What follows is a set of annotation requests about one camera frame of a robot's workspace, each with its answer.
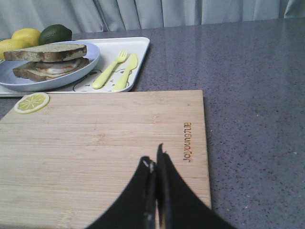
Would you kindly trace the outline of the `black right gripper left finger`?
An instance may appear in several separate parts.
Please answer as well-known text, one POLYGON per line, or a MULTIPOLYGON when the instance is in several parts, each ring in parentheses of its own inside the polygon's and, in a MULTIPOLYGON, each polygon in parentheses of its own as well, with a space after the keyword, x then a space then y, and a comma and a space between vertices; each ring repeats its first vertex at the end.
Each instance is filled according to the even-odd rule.
POLYGON ((141 157, 130 182, 114 203, 89 229, 154 229, 156 213, 156 164, 141 157))

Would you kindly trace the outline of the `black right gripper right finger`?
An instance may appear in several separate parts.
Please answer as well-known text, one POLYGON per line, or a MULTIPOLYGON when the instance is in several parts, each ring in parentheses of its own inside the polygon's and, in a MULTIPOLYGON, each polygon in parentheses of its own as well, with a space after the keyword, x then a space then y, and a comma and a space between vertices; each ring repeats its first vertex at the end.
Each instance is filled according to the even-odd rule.
POLYGON ((162 146, 158 146, 156 168, 160 228, 232 229, 189 188, 162 146))

